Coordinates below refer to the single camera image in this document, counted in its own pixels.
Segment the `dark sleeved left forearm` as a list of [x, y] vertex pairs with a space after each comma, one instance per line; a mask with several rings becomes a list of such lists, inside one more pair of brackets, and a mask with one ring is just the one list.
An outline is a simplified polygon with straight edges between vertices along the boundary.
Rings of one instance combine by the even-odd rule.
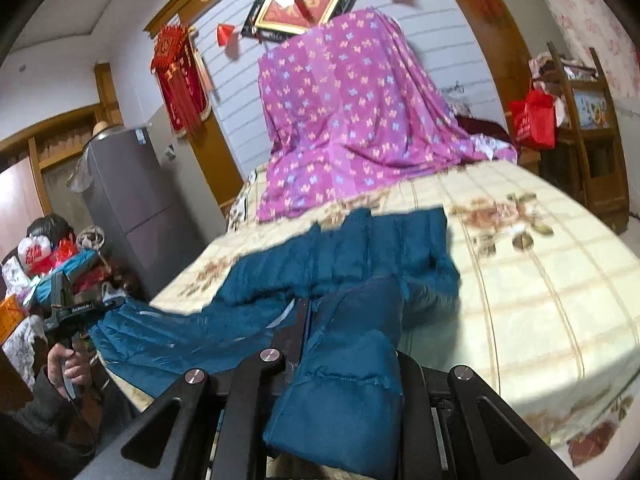
[[94, 457], [90, 445], [67, 440], [75, 405], [58, 393], [44, 367], [32, 393], [19, 410], [1, 413], [1, 478], [73, 479]]

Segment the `person's left hand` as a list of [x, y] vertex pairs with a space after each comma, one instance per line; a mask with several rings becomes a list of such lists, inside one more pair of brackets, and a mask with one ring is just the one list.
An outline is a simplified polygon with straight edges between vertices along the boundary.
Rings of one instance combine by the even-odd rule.
[[67, 348], [58, 342], [47, 356], [49, 382], [65, 400], [70, 400], [66, 382], [72, 382], [81, 388], [89, 387], [92, 383], [89, 353], [85, 343], [77, 339], [72, 345], [72, 348]]

